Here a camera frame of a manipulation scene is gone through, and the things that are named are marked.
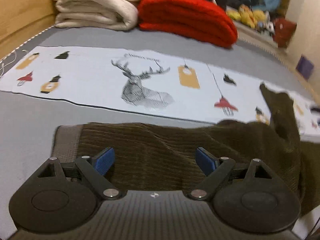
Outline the white deer print cloth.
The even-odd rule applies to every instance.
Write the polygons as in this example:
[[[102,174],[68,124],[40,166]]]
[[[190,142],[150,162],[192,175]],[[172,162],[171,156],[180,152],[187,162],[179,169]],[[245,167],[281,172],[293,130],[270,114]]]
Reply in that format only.
[[[260,85],[286,93],[301,137],[319,138],[311,100],[215,64],[151,50],[80,46],[36,46],[1,60],[3,92],[208,124],[225,119],[270,124]]]

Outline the yellow plush toy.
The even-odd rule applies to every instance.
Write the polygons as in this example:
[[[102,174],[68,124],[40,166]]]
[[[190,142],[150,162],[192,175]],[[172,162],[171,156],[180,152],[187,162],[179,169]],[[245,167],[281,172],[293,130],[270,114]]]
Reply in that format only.
[[[240,22],[251,29],[260,30],[266,27],[266,15],[262,10],[252,10],[242,4],[236,11],[227,9],[227,15],[234,21]]]

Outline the folded cream blanket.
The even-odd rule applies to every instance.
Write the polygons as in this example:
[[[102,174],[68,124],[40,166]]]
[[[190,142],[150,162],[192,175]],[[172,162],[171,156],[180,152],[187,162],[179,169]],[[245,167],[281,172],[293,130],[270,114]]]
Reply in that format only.
[[[138,23],[140,0],[53,0],[57,28],[97,27],[128,31]]]

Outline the folded red knit blanket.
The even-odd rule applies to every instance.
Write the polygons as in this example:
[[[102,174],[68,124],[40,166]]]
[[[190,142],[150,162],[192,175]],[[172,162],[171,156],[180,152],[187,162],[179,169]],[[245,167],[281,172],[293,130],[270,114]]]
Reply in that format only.
[[[162,31],[231,48],[238,40],[236,26],[226,12],[207,0],[141,0],[139,27]]]

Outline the brown corduroy pants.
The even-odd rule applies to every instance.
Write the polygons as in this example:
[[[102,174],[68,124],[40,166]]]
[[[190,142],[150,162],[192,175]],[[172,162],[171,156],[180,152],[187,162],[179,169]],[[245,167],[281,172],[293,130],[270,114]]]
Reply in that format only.
[[[96,122],[60,126],[52,156],[65,163],[111,147],[116,159],[110,182],[122,190],[142,191],[189,191],[204,178],[195,161],[199,147],[241,164],[259,158],[298,196],[302,214],[307,214],[319,206],[319,144],[301,141],[286,93],[265,85],[260,90],[271,111],[270,125],[223,120],[200,128]]]

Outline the dark red cushion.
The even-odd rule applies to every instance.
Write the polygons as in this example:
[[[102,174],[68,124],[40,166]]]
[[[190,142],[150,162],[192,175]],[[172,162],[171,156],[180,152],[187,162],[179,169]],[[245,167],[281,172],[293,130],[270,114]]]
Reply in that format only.
[[[274,25],[274,34],[273,40],[278,45],[278,48],[287,48],[293,37],[297,24],[295,22],[291,22],[286,18],[280,17],[276,18],[273,21]]]

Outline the purple mat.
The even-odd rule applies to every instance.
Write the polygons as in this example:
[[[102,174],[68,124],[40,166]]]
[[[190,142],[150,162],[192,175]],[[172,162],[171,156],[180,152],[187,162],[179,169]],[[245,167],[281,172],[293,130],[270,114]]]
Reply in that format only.
[[[309,59],[307,59],[304,55],[302,55],[296,66],[296,71],[299,72],[299,74],[302,77],[304,77],[304,79],[309,80],[313,70],[314,70],[314,64]]]

